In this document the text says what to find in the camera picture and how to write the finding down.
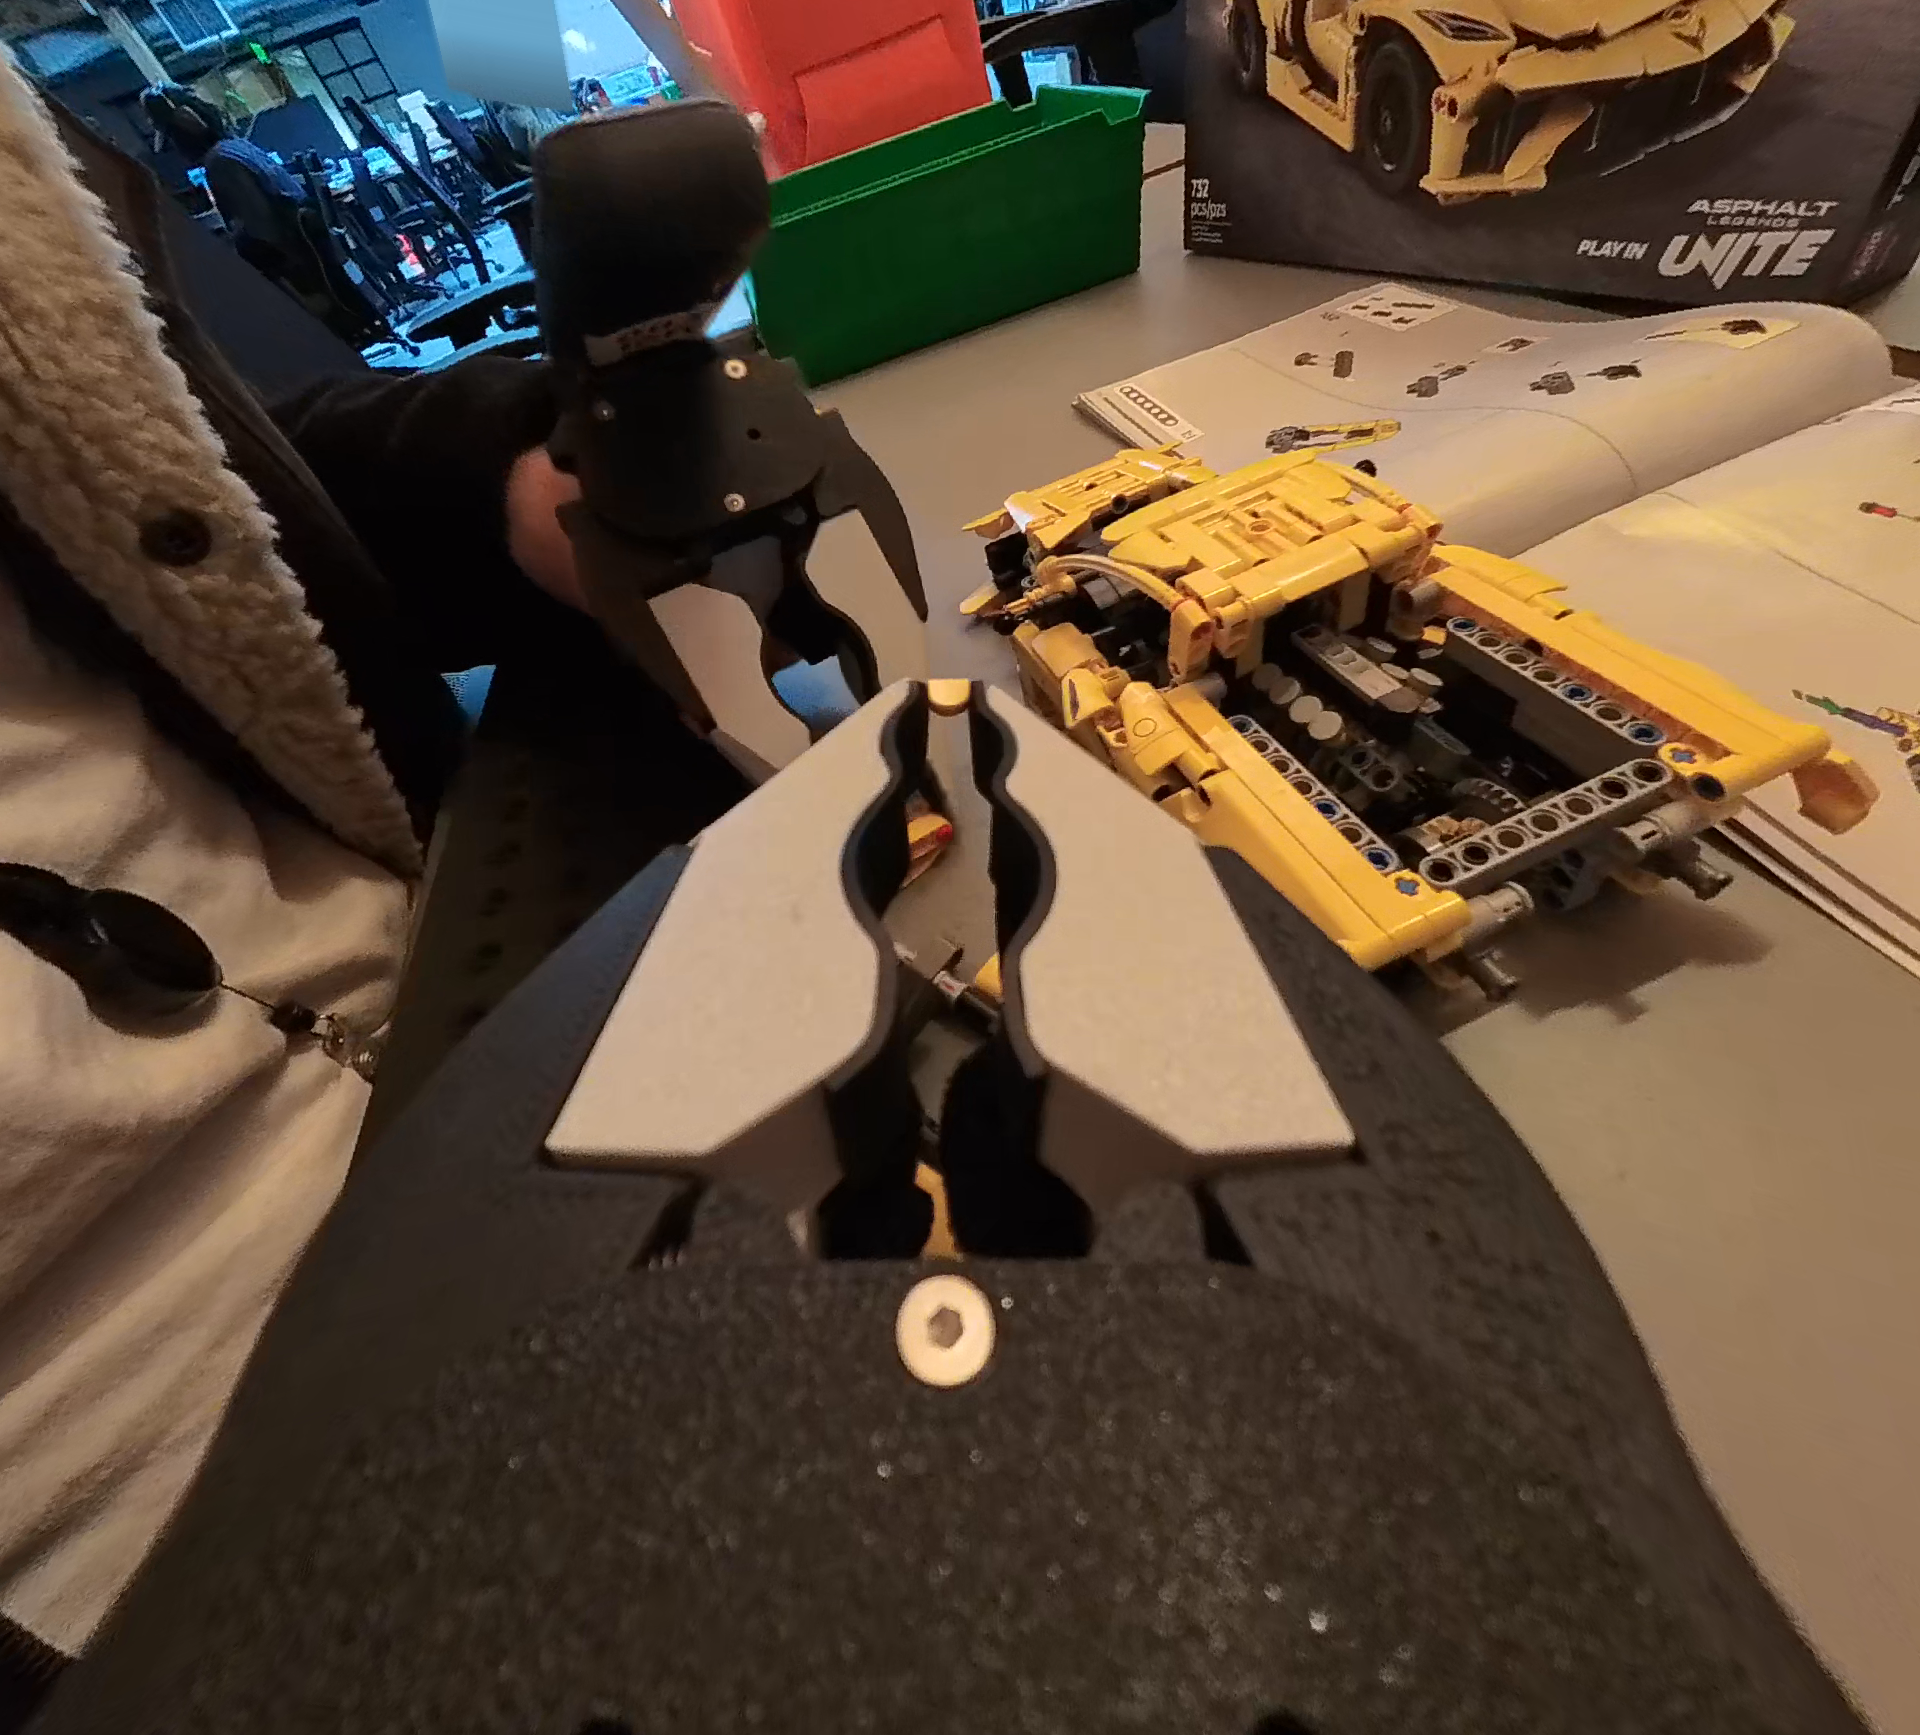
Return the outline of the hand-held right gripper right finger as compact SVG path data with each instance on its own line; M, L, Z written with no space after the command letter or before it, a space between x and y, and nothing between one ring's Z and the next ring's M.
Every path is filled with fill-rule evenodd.
M1198 1182L1357 1151L1203 842L994 686L970 686L989 803L1002 1033L1065 1182Z

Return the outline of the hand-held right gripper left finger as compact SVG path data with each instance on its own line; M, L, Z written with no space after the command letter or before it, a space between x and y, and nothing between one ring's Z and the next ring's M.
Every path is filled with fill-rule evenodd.
M891 945L858 874L903 827L925 682L903 678L690 845L543 1155L575 1168L849 1175L832 1094L891 1026Z

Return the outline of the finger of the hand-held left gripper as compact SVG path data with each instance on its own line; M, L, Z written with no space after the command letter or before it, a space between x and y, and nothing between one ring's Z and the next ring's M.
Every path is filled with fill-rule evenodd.
M829 732L903 678L903 575L860 510L789 510L765 548L777 732Z
M705 741L760 790L876 694L873 648L812 567L705 567L650 597Z

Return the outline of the grey desk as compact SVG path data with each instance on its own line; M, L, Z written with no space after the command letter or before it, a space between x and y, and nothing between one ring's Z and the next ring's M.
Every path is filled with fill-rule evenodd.
M1148 126L1135 277L818 390L911 507L939 673L998 678L963 524L1108 448L1077 393L1370 280L1190 255L1183 210L1183 130ZM1749 864L1500 959L1506 1005L1420 1015L1577 1220L1771 1590L1916 1729L1916 978Z

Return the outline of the black perforated board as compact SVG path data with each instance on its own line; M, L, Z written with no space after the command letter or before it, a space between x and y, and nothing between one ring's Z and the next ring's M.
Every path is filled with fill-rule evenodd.
M747 792L605 639L503 657L435 827L356 1158L559 943Z

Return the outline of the green plastic bin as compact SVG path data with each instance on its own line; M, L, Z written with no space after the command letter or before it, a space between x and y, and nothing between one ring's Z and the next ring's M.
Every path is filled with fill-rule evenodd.
M751 309L812 385L1139 267L1143 90L1057 90L770 182Z

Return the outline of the yellow brick toy car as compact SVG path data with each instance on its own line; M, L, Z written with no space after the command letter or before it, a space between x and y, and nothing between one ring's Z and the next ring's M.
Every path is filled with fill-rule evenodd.
M1605 885L1729 885L1699 836L1791 780L1849 834L1873 775L1808 717L1448 546L1314 426L1232 477L1121 450L975 519L1034 713L1208 847L1244 859L1365 972L1506 1000L1500 932Z

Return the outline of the dark sherpa-lined jacket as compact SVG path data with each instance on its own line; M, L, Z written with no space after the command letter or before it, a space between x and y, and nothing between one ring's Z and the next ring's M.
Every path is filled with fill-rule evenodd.
M5 57L5 575L243 799L420 879L463 713L196 317L150 172Z

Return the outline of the black badge reel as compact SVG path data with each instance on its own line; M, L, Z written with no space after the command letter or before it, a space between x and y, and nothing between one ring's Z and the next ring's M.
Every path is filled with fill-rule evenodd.
M320 1053L361 1079L379 1078L389 1019L356 1023L297 994L227 978L202 934L142 894L88 890L43 864L5 863L0 926L74 978L87 1009L110 1026L186 1033L238 1005L292 1047Z

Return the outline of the white shirt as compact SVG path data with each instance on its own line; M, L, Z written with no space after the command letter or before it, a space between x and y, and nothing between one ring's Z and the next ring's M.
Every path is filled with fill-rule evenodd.
M243 799L5 575L5 863L142 894L227 978L389 1015L413 879ZM35 1700L186 1493L327 1214L370 1086L227 1005L121 1033L5 934L5 1695Z

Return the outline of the open instruction booklet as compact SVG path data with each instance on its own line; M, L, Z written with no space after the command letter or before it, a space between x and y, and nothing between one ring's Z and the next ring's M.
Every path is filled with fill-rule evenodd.
M1791 780L1711 834L1916 955L1916 385L1873 325L1811 303L1522 322L1370 283L1081 405L1121 450L1216 477L1391 423L1350 455L1448 546L1545 573L1873 775L1849 834L1804 815Z

